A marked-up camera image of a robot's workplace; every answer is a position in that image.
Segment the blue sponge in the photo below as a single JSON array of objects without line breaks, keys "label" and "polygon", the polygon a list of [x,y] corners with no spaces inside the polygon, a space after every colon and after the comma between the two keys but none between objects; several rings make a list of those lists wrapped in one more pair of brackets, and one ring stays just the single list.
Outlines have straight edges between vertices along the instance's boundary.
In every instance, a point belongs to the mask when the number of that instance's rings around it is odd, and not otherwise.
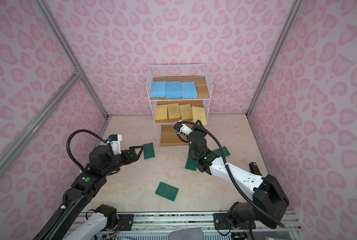
[{"label": "blue sponge", "polygon": [[181,97],[183,99],[196,99],[198,97],[195,82],[181,83]]},{"label": "blue sponge", "polygon": [[166,81],[152,82],[150,89],[151,98],[166,97]]},{"label": "blue sponge", "polygon": [[181,82],[166,82],[165,93],[167,99],[177,99],[182,97]]}]

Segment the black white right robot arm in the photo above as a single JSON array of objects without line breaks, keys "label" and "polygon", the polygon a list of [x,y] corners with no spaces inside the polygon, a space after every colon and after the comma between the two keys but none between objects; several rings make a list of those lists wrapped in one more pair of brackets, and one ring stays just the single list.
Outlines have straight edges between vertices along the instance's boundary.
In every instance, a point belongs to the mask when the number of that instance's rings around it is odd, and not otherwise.
[{"label": "black white right robot arm", "polygon": [[218,154],[207,147],[205,135],[200,131],[185,134],[189,157],[200,172],[231,183],[245,200],[229,208],[227,222],[236,229],[250,221],[260,221],[270,229],[284,228],[281,220],[289,199],[278,180],[272,175],[255,175],[228,163],[224,151]]}]

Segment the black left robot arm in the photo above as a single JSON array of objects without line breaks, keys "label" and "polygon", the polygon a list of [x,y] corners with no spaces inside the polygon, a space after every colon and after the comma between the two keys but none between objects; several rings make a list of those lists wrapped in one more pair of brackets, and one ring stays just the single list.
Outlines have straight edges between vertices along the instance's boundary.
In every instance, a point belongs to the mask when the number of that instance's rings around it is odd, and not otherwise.
[{"label": "black left robot arm", "polygon": [[139,160],[143,146],[130,147],[114,154],[109,146],[95,147],[89,154],[89,163],[62,196],[60,207],[34,237],[35,240],[61,240],[78,215],[97,195],[106,178],[120,168]]}]

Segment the small yellow sponge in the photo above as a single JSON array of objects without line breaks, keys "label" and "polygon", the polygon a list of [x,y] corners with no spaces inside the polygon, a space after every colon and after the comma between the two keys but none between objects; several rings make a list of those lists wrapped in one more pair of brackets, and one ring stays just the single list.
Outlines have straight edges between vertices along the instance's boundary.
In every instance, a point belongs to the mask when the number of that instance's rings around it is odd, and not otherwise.
[{"label": "small yellow sponge", "polygon": [[155,109],[155,121],[163,122],[168,120],[167,105],[157,105]]}]

